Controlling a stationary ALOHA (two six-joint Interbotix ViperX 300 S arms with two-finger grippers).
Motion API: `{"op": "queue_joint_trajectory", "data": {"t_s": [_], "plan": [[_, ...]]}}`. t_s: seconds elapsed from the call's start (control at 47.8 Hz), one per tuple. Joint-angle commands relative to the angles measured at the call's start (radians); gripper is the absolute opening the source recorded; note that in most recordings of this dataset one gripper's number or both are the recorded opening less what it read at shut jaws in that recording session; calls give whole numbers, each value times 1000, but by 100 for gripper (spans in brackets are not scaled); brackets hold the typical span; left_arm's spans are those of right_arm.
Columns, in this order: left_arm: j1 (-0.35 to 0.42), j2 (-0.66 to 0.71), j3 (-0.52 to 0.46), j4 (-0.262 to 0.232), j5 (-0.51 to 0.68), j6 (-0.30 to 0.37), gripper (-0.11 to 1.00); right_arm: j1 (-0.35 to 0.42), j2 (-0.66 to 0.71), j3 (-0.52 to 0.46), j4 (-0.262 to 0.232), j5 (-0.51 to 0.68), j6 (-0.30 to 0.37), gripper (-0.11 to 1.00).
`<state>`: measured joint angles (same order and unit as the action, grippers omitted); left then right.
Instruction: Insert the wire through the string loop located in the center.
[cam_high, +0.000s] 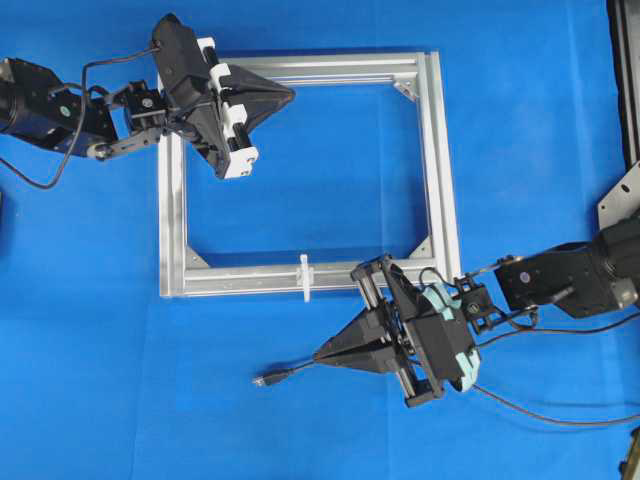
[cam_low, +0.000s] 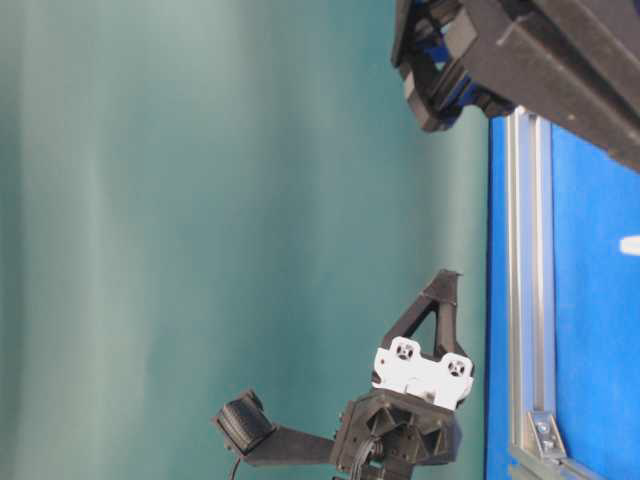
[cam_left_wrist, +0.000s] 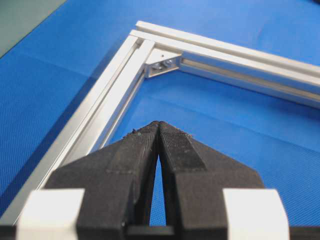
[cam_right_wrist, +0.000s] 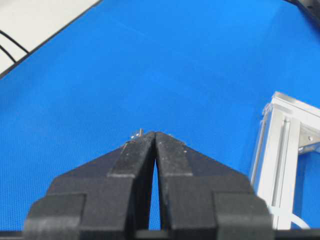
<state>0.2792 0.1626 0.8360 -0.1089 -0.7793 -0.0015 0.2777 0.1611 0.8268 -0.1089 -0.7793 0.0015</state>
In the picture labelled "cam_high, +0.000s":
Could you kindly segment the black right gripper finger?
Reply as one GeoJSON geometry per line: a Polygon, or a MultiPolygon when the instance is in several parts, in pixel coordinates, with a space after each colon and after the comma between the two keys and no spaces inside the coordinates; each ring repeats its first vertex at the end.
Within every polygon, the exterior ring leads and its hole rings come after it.
{"type": "Polygon", "coordinates": [[[368,344],[339,353],[316,352],[315,363],[362,370],[371,373],[396,373],[406,367],[406,357],[392,344],[368,344]]]}
{"type": "Polygon", "coordinates": [[[394,360],[391,313],[387,305],[362,310],[313,355],[314,360],[394,360]]]}

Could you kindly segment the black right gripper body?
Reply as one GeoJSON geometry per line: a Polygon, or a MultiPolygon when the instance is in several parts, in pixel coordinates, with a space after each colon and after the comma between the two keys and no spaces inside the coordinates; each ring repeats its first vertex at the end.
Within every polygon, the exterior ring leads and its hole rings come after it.
{"type": "Polygon", "coordinates": [[[388,255],[358,265],[351,272],[365,309],[356,318],[363,340],[358,346],[374,373],[393,373],[408,406],[419,406],[444,394],[424,356],[411,322],[430,308],[427,299],[388,255]]]}

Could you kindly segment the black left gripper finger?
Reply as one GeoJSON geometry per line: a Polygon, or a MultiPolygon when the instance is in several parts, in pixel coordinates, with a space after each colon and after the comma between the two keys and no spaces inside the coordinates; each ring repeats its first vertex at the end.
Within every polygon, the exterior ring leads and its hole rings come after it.
{"type": "Polygon", "coordinates": [[[222,86],[230,92],[224,94],[229,102],[253,104],[275,103],[286,105],[295,99],[295,92],[277,82],[261,77],[238,65],[229,64],[229,75],[222,77],[222,86]]]}
{"type": "Polygon", "coordinates": [[[262,122],[264,122],[271,115],[281,111],[285,106],[290,104],[295,99],[294,96],[262,96],[262,97],[247,97],[240,100],[240,103],[245,107],[247,113],[247,120],[245,122],[245,129],[252,131],[257,128],[262,122]]]}

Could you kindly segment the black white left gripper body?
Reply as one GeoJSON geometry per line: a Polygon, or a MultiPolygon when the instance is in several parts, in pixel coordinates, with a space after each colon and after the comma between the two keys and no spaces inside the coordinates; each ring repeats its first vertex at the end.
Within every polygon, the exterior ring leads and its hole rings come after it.
{"type": "Polygon", "coordinates": [[[170,108],[167,125],[189,140],[218,178],[248,176],[259,158],[259,152],[251,143],[249,131],[245,129],[245,107],[224,98],[224,94],[230,92],[222,86],[222,77],[230,74],[229,64],[218,60],[213,47],[200,49],[209,66],[210,84],[217,99],[178,113],[173,112],[167,101],[170,108]]]}

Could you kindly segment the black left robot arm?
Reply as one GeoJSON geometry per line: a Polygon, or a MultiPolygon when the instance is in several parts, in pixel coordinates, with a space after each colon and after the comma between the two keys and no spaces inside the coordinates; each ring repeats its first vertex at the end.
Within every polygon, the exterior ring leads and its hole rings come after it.
{"type": "Polygon", "coordinates": [[[292,89],[221,62],[212,40],[199,48],[209,69],[205,93],[181,107],[145,81],[110,92],[62,82],[43,66],[17,58],[1,62],[1,132],[64,157],[105,161],[176,134],[190,143],[220,179],[252,172],[259,157],[249,137],[295,98],[292,89]]]}

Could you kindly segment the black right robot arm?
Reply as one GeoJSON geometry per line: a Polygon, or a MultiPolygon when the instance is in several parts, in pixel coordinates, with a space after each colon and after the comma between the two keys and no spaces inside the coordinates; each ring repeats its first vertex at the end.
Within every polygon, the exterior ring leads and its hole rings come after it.
{"type": "Polygon", "coordinates": [[[313,354],[313,362],[393,373],[409,407],[442,397],[444,383],[465,392],[481,362],[473,337],[492,328],[492,315],[502,322],[520,315],[535,319],[539,306],[552,304],[580,319],[636,302],[639,219],[623,219],[589,242],[506,257],[493,269],[509,313],[493,304],[471,274],[452,284],[416,287],[388,255],[358,265],[351,278],[365,307],[313,354]]]}

